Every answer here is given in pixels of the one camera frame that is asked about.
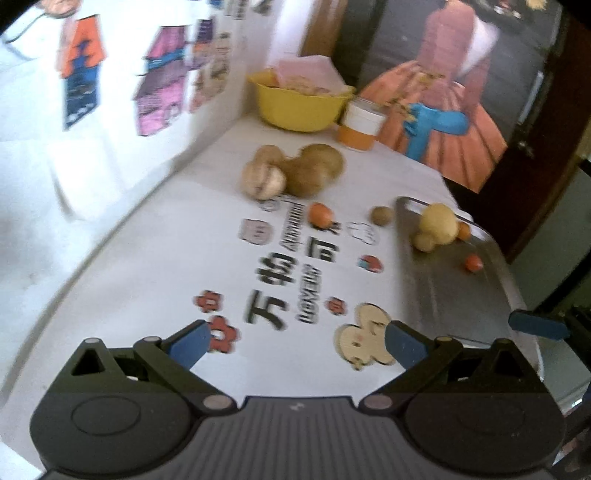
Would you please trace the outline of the orange white cup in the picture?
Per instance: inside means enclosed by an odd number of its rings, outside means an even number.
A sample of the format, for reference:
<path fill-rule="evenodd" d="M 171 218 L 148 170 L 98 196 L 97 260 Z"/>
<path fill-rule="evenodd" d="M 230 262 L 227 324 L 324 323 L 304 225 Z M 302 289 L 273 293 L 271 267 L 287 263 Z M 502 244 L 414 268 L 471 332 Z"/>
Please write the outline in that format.
<path fill-rule="evenodd" d="M 388 116 L 386 107 L 361 97 L 346 105 L 338 130 L 338 141 L 346 148 L 370 151 Z"/>

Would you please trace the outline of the small brown longan fruit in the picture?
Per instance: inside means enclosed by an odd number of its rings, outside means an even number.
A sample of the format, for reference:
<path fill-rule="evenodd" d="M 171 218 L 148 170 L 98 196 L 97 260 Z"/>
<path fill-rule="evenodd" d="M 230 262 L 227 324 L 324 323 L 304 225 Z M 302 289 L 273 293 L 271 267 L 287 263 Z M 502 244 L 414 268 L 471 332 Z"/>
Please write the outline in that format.
<path fill-rule="evenodd" d="M 387 226 L 393 218 L 393 210 L 387 206 L 376 206 L 370 211 L 370 221 L 377 226 Z"/>

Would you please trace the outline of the fruits in yellow bowl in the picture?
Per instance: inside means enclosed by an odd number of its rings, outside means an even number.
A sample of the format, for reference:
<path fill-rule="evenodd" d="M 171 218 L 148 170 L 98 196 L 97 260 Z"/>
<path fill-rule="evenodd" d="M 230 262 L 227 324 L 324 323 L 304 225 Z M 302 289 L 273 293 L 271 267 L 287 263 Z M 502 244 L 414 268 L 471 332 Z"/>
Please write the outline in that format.
<path fill-rule="evenodd" d="M 283 78 L 279 83 L 280 88 L 297 92 L 305 96 L 337 96 L 338 91 L 332 91 L 315 83 L 308 77 L 290 76 Z"/>

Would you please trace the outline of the yellow lemon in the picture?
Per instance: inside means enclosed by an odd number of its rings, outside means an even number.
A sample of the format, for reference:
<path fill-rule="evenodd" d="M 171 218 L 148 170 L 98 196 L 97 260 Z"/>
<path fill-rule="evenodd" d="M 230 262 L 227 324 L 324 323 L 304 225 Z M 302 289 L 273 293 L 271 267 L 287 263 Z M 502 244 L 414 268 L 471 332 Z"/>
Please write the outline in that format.
<path fill-rule="evenodd" d="M 449 245 L 457 238 L 459 221 L 450 207 L 434 203 L 423 210 L 419 230 L 431 235 L 438 245 Z"/>

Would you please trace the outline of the colourful houses drawing paper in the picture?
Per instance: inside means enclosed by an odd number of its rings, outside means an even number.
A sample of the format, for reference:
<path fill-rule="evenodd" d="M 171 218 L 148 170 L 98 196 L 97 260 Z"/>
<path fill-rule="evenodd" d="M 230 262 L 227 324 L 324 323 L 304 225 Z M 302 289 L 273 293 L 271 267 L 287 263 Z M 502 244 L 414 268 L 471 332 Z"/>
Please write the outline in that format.
<path fill-rule="evenodd" d="M 272 1 L 65 1 L 52 166 L 79 218 L 97 217 L 194 140 L 183 117 L 266 53 Z"/>

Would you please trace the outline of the small orange kumquat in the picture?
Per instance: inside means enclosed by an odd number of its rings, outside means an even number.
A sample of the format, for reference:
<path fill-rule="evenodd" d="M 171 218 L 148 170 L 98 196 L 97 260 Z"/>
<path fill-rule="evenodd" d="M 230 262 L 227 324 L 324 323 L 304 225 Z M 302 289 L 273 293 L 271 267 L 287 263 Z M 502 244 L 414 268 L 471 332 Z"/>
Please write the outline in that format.
<path fill-rule="evenodd" d="M 328 229 L 334 221 L 334 212 L 322 203 L 314 203 L 308 208 L 308 223 L 318 229 Z"/>

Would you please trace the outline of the small yellow-brown fruit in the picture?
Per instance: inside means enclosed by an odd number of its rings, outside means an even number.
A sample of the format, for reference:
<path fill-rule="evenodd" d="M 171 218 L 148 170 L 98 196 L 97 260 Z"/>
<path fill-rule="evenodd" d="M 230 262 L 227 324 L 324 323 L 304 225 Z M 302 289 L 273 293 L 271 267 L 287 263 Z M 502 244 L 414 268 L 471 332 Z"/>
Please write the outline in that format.
<path fill-rule="evenodd" d="M 419 231 L 413 238 L 413 246 L 420 252 L 430 253 L 437 248 L 438 243 L 431 233 Z"/>

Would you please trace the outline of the wooden door frame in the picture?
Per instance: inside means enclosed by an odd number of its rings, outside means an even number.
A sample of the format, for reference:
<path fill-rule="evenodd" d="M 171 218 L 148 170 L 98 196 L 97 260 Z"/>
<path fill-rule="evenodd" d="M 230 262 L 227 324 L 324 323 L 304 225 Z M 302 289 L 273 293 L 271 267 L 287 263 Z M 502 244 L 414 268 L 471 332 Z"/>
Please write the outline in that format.
<path fill-rule="evenodd" d="M 348 3 L 348 0 L 318 0 L 312 3 L 311 20 L 301 45 L 301 56 L 332 56 Z"/>

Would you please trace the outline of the brown-green pear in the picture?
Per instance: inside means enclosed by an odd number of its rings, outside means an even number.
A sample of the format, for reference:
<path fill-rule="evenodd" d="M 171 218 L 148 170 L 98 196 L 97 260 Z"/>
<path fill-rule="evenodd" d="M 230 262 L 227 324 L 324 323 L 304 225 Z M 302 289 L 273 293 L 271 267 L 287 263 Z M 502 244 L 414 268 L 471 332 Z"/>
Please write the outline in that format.
<path fill-rule="evenodd" d="M 338 179 L 346 168 L 346 160 L 342 153 L 327 144 L 315 143 L 305 146 L 301 149 L 301 158 L 308 163 L 324 167 L 332 180 Z"/>
<path fill-rule="evenodd" d="M 315 197 L 332 183 L 329 166 L 322 157 L 300 156 L 280 167 L 286 177 L 286 192 L 297 198 Z"/>

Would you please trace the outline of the white printed table mat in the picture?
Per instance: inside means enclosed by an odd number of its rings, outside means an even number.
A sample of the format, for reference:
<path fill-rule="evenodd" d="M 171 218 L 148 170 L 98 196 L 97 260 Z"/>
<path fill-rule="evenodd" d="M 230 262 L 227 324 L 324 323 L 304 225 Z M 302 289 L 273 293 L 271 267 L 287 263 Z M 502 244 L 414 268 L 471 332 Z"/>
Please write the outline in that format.
<path fill-rule="evenodd" d="M 442 176 L 384 146 L 346 151 L 346 171 L 320 202 L 339 233 L 311 228 L 308 202 L 260 204 L 239 178 L 259 146 L 287 154 L 304 135 L 235 124 L 171 177 L 114 234 L 69 289 L 30 352 L 1 410 L 1 437 L 30 462 L 31 416 L 79 343 L 128 347 L 189 323 L 224 318 L 194 370 L 238 401 L 247 396 L 349 396 L 360 400 L 398 376 L 399 364 L 353 368 L 335 333 L 370 303 L 405 320 L 408 276 L 393 227 L 368 215 L 400 197 L 453 205 Z"/>

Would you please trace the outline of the silver metal tray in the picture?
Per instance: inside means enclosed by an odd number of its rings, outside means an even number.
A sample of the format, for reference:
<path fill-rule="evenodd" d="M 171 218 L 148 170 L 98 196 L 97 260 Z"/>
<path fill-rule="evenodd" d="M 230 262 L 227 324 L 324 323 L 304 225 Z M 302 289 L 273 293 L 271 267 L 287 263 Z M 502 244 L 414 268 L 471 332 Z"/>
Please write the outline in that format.
<path fill-rule="evenodd" d="M 537 339 L 509 326 L 510 314 L 526 304 L 494 239 L 472 223 L 472 238 L 438 246 L 431 253 L 412 244 L 427 203 L 411 197 L 394 202 L 401 279 L 404 291 L 401 319 L 423 335 L 450 336 L 467 347 L 487 348 L 508 338 L 520 348 L 539 375 L 543 360 Z M 465 259 L 477 254 L 484 268 L 471 273 Z"/>

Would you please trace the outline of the pink paper in bowl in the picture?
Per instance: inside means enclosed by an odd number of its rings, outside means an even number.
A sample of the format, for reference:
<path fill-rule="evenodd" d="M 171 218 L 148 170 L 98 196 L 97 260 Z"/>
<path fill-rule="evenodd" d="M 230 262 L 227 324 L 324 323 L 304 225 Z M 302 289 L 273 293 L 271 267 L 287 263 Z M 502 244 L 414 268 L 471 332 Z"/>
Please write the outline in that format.
<path fill-rule="evenodd" d="M 322 55 L 290 57 L 281 59 L 276 67 L 277 82 L 283 88 L 294 79 L 307 79 L 312 86 L 332 94 L 344 94 L 349 86 L 332 63 L 331 58 Z"/>

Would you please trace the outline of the girl poster painting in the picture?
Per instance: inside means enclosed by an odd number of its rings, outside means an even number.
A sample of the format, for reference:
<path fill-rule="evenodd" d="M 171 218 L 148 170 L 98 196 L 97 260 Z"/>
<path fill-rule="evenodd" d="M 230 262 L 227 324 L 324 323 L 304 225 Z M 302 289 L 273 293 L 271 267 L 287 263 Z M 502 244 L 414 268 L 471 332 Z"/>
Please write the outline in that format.
<path fill-rule="evenodd" d="M 377 139 L 478 192 L 533 107 L 557 1 L 391 1 L 361 72 Z"/>

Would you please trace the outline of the small red-orange kumquat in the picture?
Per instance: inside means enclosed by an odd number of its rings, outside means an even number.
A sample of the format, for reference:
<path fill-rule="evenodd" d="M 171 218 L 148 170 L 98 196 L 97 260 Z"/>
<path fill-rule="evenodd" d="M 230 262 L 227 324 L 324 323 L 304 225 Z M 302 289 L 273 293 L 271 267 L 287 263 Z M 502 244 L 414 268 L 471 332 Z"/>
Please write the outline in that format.
<path fill-rule="evenodd" d="M 464 267 L 471 273 L 477 273 L 484 268 L 484 262 L 477 254 L 470 254 L 466 257 Z"/>

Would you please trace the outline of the yellow plastic bowl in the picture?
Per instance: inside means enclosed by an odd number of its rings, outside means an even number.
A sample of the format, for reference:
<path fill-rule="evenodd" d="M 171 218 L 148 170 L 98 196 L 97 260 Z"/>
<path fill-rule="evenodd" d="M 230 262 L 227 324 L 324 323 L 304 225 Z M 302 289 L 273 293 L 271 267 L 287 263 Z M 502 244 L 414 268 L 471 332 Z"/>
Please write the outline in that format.
<path fill-rule="evenodd" d="M 271 69 L 247 77 L 256 92 L 259 117 L 273 127 L 298 133 L 315 133 L 335 124 L 355 88 L 346 87 L 341 95 L 304 95 L 280 88 Z"/>

